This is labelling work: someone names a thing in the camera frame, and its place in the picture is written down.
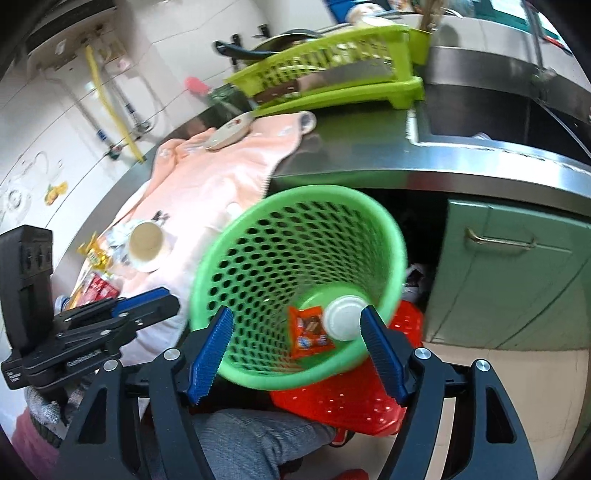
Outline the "pink sleeved left forearm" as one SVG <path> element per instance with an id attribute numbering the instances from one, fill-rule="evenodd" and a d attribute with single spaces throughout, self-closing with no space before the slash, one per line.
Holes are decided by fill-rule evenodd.
<path id="1" fill-rule="evenodd" d="M 12 445 L 36 479 L 52 479 L 63 439 L 40 424 L 29 408 L 18 416 Z"/>

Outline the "grey gloved left hand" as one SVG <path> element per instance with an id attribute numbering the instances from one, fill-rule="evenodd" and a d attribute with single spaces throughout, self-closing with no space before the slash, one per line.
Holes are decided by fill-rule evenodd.
<path id="1" fill-rule="evenodd" d="M 32 386 L 24 390 L 30 414 L 42 425 L 67 426 L 79 408 L 89 384 L 85 381 L 76 386 L 67 385 L 50 393 L 41 393 Z"/>

